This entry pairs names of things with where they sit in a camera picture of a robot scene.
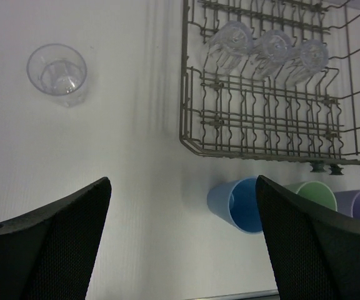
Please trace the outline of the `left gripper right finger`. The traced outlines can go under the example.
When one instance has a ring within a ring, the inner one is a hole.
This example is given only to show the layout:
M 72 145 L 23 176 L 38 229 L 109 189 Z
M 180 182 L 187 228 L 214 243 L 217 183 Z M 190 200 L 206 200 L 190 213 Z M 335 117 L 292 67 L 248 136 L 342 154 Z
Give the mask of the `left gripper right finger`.
M 360 220 L 265 176 L 256 199 L 281 299 L 360 299 Z

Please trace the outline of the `blue plastic cup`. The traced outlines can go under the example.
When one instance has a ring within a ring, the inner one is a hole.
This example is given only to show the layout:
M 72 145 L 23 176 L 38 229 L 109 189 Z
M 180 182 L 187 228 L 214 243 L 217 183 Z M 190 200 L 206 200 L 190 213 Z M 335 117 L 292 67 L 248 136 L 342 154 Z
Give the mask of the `blue plastic cup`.
M 262 224 L 256 199 L 257 177 L 225 182 L 207 194 L 207 206 L 217 217 L 238 230 L 257 234 Z

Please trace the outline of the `green plastic cup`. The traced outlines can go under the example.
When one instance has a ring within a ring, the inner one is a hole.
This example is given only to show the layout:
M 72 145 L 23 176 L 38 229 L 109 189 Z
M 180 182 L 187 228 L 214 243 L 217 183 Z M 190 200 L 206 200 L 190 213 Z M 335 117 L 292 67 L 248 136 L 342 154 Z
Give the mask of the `green plastic cup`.
M 333 211 L 338 210 L 338 204 L 333 191 L 323 182 L 304 181 L 284 185 L 284 187 L 293 193 L 328 209 L 332 209 Z

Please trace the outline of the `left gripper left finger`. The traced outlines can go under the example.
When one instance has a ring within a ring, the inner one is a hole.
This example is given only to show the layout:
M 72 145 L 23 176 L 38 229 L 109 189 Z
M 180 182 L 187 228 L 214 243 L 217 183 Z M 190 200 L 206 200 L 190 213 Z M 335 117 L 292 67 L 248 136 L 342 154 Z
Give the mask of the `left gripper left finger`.
M 85 299 L 111 198 L 102 177 L 0 222 L 0 299 Z

